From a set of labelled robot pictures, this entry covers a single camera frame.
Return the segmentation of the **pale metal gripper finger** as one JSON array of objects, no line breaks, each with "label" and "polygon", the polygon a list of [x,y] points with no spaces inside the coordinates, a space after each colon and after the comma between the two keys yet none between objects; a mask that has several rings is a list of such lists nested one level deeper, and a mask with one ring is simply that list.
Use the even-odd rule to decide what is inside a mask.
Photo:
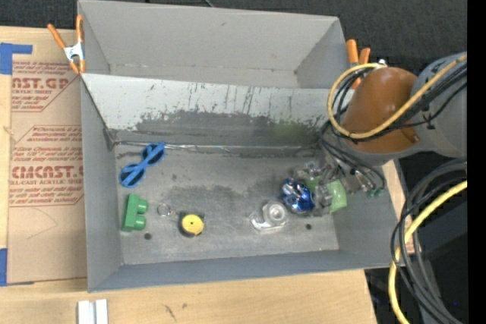
[{"label": "pale metal gripper finger", "polygon": [[325,184],[315,187],[313,216],[323,216],[330,213],[330,206],[333,201],[333,194],[327,189]]},{"label": "pale metal gripper finger", "polygon": [[304,181],[319,181],[324,178],[329,168],[330,166],[327,163],[319,165],[316,162],[308,162],[303,168],[296,171],[296,176]]}]

